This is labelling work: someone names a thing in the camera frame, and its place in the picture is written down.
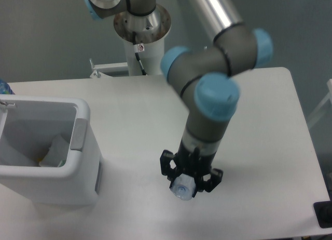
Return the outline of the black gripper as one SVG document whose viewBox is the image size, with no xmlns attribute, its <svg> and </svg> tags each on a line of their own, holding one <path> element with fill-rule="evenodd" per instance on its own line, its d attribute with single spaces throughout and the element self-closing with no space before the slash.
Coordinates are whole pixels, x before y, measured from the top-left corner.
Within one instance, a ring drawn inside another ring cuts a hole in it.
<svg viewBox="0 0 332 240">
<path fill-rule="evenodd" d="M 211 167 L 215 154 L 216 152 L 203 155 L 199 150 L 189 150 L 181 141 L 176 154 L 163 150 L 160 156 L 161 174 L 167 176 L 171 189 L 175 179 L 179 176 L 179 170 L 181 170 L 184 174 L 194 177 L 196 187 L 193 197 L 198 192 L 210 193 L 221 183 L 223 178 L 221 169 Z M 175 164 L 174 168 L 171 167 L 171 161 Z"/>
</svg>

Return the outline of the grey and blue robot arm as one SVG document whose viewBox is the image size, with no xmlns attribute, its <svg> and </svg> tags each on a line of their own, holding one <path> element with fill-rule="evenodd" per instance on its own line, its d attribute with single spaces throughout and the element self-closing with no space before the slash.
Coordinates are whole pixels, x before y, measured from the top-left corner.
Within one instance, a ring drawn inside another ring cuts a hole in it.
<svg viewBox="0 0 332 240">
<path fill-rule="evenodd" d="M 114 17 L 129 75 L 162 74 L 188 107 L 178 151 L 160 157 L 170 190 L 185 201 L 212 191 L 223 172 L 211 164 L 240 97 L 232 77 L 270 61 L 269 34 L 250 31 L 231 0 L 189 0 L 213 45 L 197 53 L 184 46 L 165 51 L 171 18 L 156 0 L 84 1 L 93 19 Z"/>
</svg>

